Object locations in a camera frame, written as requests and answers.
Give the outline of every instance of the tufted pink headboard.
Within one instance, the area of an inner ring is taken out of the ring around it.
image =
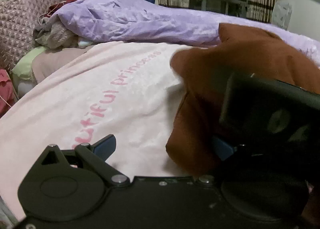
[[[0,66],[10,72],[31,48],[39,15],[63,0],[0,1]]]

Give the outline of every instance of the white blanket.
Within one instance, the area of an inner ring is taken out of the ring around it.
[[[117,149],[107,163],[130,178],[183,175],[165,144],[184,92],[169,60],[185,48],[99,44],[18,101],[0,119],[0,196],[14,215],[24,217],[18,186],[51,143],[71,149],[112,133]]]

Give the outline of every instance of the light green pillowcase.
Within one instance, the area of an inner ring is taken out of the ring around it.
[[[31,63],[33,59],[38,56],[40,53],[44,52],[47,47],[40,46],[32,49],[26,55],[24,55],[17,65],[13,68],[12,72],[20,79],[31,80],[32,78],[32,68]]]

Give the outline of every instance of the lavender comforter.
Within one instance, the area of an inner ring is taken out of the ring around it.
[[[144,0],[78,0],[64,5],[50,22],[57,17],[67,29],[95,42],[152,41],[212,46],[220,42],[219,23],[254,26],[279,35],[320,67],[318,41],[271,24],[212,12],[166,8]]]

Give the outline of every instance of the red garment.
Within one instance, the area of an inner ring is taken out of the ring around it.
[[[0,69],[0,96],[10,105],[14,105],[13,86],[9,75],[4,69]],[[0,117],[2,117],[10,107],[0,98]]]
[[[44,15],[44,17],[48,17],[50,18],[53,13],[55,13],[58,9],[60,9],[61,7],[63,7],[64,5],[66,4],[69,4],[69,3],[72,3],[72,2],[75,2],[77,0],[65,0],[65,1],[62,1],[58,4],[55,4],[53,6],[50,6],[49,9],[48,9],[48,13]]]

